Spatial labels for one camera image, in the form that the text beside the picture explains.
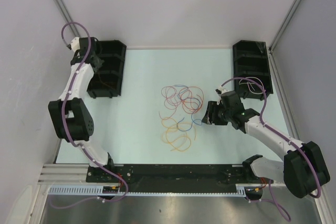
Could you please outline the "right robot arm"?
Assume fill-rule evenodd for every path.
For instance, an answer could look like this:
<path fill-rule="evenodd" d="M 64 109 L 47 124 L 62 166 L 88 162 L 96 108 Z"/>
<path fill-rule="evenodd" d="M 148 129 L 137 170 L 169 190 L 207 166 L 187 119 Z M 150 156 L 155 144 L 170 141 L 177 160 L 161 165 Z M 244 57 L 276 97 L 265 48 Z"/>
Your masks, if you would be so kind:
<path fill-rule="evenodd" d="M 304 143 L 279 132 L 261 120 L 261 114 L 246 109 L 235 91 L 216 89 L 218 101 L 209 101 L 202 119 L 208 125 L 231 124 L 236 130 L 254 137 L 271 149 L 280 161 L 254 155 L 243 162 L 243 179 L 254 183 L 260 177 L 286 185 L 296 197 L 303 198 L 313 191 L 321 194 L 321 187 L 330 181 L 330 174 L 320 147 L 310 141 Z"/>

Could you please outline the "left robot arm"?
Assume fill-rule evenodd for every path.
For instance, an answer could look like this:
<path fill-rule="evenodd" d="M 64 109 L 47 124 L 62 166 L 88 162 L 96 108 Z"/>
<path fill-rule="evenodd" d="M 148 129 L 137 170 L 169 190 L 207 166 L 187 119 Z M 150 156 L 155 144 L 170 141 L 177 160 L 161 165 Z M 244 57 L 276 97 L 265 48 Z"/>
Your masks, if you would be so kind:
<path fill-rule="evenodd" d="M 70 49 L 75 53 L 70 62 L 71 73 L 60 97 L 49 102 L 48 111 L 56 135 L 80 149 L 91 167 L 99 167 L 98 176 L 110 182 L 115 178 L 116 169 L 109 165 L 109 153 L 92 139 L 95 125 L 85 104 L 89 83 L 103 63 L 96 54 L 98 40 L 91 37 L 91 42 L 88 41 L 79 37 L 71 41 Z"/>

